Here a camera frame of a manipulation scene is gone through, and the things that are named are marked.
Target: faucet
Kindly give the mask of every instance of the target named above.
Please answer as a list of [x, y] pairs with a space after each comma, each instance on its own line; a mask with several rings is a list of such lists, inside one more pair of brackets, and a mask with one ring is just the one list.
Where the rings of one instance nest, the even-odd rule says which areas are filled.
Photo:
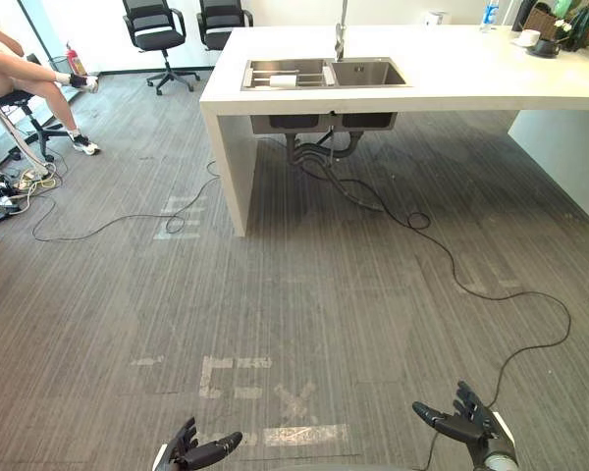
[[345, 31], [347, 26], [345, 25], [345, 18], [347, 17], [347, 1], [343, 0], [343, 15], [341, 16], [341, 22], [336, 23], [336, 62], [341, 62], [345, 56]]

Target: white mug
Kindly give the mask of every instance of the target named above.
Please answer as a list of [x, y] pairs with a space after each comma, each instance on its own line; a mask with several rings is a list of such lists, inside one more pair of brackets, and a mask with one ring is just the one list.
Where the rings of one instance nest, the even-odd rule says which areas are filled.
[[517, 46], [521, 47], [532, 47], [537, 42], [539, 42], [539, 38], [541, 37], [540, 31], [535, 31], [534, 29], [525, 29], [521, 32], [517, 39], [514, 39], [512, 42]]
[[428, 12], [425, 14], [426, 26], [448, 25], [451, 17], [448, 12]]

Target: table leg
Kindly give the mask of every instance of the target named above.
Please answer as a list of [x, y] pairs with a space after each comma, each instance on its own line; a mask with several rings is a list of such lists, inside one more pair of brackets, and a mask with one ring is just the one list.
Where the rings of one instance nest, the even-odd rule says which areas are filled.
[[520, 111], [509, 134], [589, 215], [589, 111]]
[[236, 236], [244, 236], [257, 158], [257, 140], [250, 119], [216, 116], [205, 110], [203, 116]]

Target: stainless steel sink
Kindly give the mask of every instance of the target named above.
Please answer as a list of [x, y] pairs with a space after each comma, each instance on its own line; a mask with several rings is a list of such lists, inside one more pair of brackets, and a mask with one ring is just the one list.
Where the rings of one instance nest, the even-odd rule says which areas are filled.
[[391, 59], [344, 59], [331, 66], [340, 87], [406, 85]]
[[[294, 84], [279, 85], [279, 79], [294, 78]], [[281, 90], [284, 88], [324, 88], [334, 85], [334, 76], [326, 59], [286, 59], [248, 61], [243, 90]]]
[[388, 57], [248, 61], [242, 90], [409, 86]]
[[[285, 59], [248, 61], [242, 90], [302, 90], [409, 86], [395, 63], [386, 58]], [[334, 131], [381, 131], [395, 125], [397, 113], [324, 115], [253, 115], [256, 134]]]

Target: black bottle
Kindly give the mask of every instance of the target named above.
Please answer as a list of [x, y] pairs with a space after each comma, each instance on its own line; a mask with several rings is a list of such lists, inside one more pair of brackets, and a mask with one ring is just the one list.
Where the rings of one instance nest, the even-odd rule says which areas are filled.
[[534, 7], [535, 3], [537, 3], [537, 0], [523, 0], [521, 2], [517, 16], [514, 18], [514, 22], [512, 23], [513, 31], [521, 31], [523, 29], [523, 26], [525, 25], [526, 20], [528, 20], [530, 11], [532, 10], [532, 7]]

